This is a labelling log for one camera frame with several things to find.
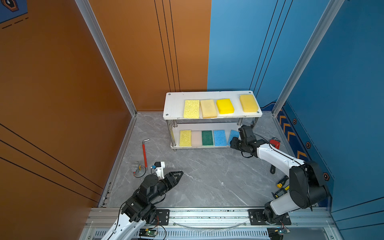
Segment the blue cellulose sponge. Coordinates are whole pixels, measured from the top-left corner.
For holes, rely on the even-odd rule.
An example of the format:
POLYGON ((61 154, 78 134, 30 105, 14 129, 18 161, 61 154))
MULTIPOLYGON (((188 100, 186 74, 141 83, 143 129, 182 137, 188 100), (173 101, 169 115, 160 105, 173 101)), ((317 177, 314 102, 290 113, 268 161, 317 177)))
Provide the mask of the blue cellulose sponge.
POLYGON ((233 140, 233 138, 238 138, 238 137, 239 137, 239 131, 231 130, 229 139, 228 139, 228 146, 231 145, 231 141, 233 140))
POLYGON ((214 144, 216 147, 227 146, 225 130, 214 130, 214 144))

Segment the green scouring sponge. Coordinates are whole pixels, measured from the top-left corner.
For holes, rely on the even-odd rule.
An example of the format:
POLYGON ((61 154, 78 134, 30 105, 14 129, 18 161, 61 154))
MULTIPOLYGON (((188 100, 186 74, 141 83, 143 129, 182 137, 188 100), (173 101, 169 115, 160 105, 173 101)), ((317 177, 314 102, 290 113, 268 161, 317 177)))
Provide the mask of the green scouring sponge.
POLYGON ((212 131, 202 131, 202 144, 204 147, 214 146, 212 131))

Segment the golden yellow sponge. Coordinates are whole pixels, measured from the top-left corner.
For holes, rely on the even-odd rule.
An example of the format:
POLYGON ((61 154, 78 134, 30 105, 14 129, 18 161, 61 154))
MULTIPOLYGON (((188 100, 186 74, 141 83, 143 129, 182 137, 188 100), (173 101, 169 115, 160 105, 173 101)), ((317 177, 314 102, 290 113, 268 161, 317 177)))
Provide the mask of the golden yellow sponge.
POLYGON ((244 113, 256 113, 259 110, 254 95, 240 95, 239 99, 244 113))

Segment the bright yellow foam sponge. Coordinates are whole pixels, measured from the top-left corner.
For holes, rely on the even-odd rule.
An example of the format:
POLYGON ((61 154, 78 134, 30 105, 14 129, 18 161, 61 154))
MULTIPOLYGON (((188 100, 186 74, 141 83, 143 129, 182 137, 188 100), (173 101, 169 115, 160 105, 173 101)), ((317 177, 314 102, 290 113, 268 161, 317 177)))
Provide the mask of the bright yellow foam sponge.
POLYGON ((230 99, 217 100, 216 104, 220 115, 233 114, 235 112, 235 108, 230 99))

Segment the beige foam sponge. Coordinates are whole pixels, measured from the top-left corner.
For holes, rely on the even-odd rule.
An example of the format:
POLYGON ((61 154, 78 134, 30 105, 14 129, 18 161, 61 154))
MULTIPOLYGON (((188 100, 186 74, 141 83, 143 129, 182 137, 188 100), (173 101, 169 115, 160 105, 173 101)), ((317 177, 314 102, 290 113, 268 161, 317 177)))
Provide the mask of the beige foam sponge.
POLYGON ((203 146, 202 131, 191 132, 191 146, 193 148, 200 148, 203 146))

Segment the pale yellow orange-backed sponge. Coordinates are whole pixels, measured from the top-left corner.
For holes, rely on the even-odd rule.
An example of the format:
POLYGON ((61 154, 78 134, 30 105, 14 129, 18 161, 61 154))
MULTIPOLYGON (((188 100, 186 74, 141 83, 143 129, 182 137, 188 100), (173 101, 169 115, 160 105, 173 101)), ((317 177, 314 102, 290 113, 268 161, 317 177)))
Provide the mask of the pale yellow orange-backed sponge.
POLYGON ((200 105, 202 110, 202 116, 204 119, 217 117, 217 110, 214 100, 200 100, 200 105))

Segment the light yellow cellulose sponge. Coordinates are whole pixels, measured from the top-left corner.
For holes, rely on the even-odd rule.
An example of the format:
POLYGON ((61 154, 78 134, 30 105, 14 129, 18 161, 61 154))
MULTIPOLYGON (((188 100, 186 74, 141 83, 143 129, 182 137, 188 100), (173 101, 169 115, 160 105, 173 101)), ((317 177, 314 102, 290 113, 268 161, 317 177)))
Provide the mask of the light yellow cellulose sponge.
POLYGON ((199 100, 185 100, 184 119, 199 119, 200 118, 200 101, 199 100))

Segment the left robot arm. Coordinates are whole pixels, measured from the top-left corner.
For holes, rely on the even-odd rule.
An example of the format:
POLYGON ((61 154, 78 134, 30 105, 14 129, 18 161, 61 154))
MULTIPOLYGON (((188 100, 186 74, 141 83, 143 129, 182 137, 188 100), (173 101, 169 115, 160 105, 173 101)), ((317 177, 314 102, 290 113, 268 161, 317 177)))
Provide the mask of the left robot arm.
POLYGON ((158 197, 164 196, 181 180, 184 172, 169 172, 161 180, 151 174, 144 178, 139 188, 119 208, 119 214, 111 228, 103 236, 104 240, 131 240, 140 229, 155 220, 158 197))

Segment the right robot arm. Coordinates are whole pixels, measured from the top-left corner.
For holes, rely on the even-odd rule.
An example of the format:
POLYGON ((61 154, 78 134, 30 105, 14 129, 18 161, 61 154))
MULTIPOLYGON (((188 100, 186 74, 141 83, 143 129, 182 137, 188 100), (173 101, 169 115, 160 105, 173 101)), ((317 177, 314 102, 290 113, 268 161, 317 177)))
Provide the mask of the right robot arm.
POLYGON ((275 148, 270 141, 257 140, 250 126, 241 126, 239 135, 230 141, 232 149, 264 160, 288 177, 288 191, 265 204, 262 220, 267 224, 279 224, 289 212, 312 208, 331 195, 316 162, 297 159, 275 148))

